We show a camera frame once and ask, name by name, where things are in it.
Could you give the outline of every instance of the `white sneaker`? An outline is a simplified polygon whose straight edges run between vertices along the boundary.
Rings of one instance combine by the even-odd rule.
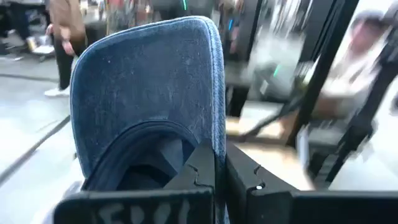
[[[69,96],[69,94],[70,94],[69,88],[66,88],[64,90],[55,88],[55,89],[47,90],[44,92],[44,95],[48,96],[48,97]]]

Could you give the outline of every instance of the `gray floor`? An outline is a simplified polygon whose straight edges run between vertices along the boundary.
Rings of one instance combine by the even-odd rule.
[[[57,86],[57,80],[54,60],[0,61],[0,175],[69,114],[68,98],[43,95]],[[52,200],[74,152],[68,124],[45,141],[11,178],[1,182],[0,223],[30,223],[37,210]]]

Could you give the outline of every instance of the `wooden surface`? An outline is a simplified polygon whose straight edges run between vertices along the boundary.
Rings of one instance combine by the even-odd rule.
[[[242,131],[247,131],[253,123],[256,122],[250,119],[238,120],[236,118],[227,118],[226,132],[242,133]],[[275,126],[271,125],[264,129],[260,133],[260,136],[277,138],[280,135],[279,129],[277,124]],[[294,149],[287,146],[267,144],[239,143],[235,145],[269,172],[295,188],[299,190],[314,189],[305,169],[299,163]]]
[[[226,119],[226,132],[227,134],[243,134],[246,131],[251,130],[258,123],[255,119],[245,119],[245,118],[227,118]],[[259,136],[269,137],[269,138],[281,138],[282,136],[282,126],[276,121],[270,125],[263,128]]]

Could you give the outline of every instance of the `white shirt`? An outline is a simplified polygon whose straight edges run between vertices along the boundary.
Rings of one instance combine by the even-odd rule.
[[[324,96],[340,100],[337,115],[346,116],[364,104],[378,72],[375,62],[383,46],[380,41],[367,54],[353,57],[347,52],[348,44],[341,45],[322,88]],[[308,71],[305,83],[309,83],[317,63]]]

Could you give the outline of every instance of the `blue denim cap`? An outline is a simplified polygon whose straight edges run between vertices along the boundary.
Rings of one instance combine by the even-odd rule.
[[[101,39],[80,57],[71,89],[72,127],[83,174],[90,179],[87,190],[162,187],[206,139],[212,141],[220,183],[224,68],[210,19],[162,21]],[[224,200],[216,198],[222,223]]]

